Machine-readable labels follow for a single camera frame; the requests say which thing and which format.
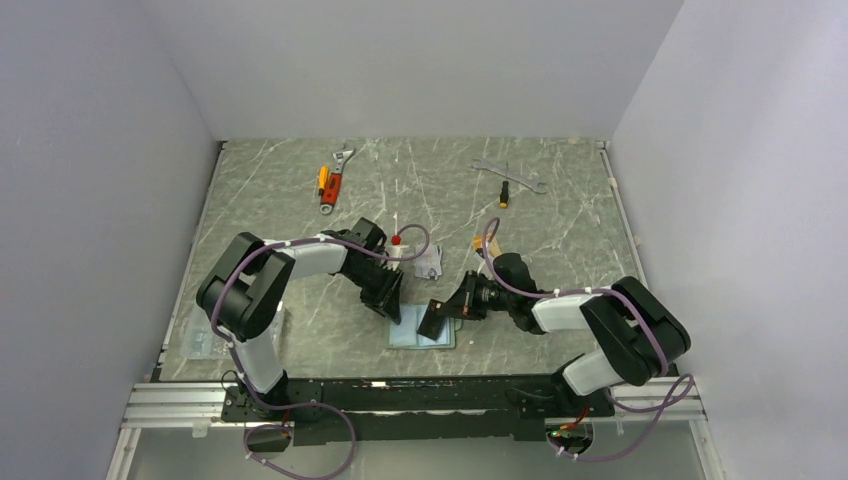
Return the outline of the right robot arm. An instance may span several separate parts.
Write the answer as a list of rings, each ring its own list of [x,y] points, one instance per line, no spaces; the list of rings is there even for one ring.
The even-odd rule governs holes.
[[[564,415],[578,413],[598,390],[642,386],[667,373],[691,348],[682,324],[633,276],[565,295],[539,289],[517,253],[501,254],[491,265],[493,277],[469,271],[448,300],[431,301],[419,333],[448,318],[479,321],[491,312],[507,313],[521,331],[534,335],[590,331],[596,350],[566,362],[551,378],[552,404]]]

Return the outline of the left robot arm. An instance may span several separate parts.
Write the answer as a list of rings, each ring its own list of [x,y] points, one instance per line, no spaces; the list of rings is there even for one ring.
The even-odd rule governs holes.
[[[323,231],[276,247],[242,232],[219,257],[195,303],[235,353],[237,375],[252,387],[248,407],[258,417],[275,419],[288,402],[288,376],[270,327],[290,281],[340,274],[359,287],[365,307],[400,322],[403,274],[389,265],[387,239],[376,223],[361,218],[350,229]]]

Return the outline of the single black VIP card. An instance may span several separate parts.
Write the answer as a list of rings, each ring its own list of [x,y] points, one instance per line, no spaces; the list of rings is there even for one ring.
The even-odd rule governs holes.
[[[443,312],[443,303],[431,299],[424,310],[416,333],[429,340],[437,341],[441,337],[447,321],[448,316]]]

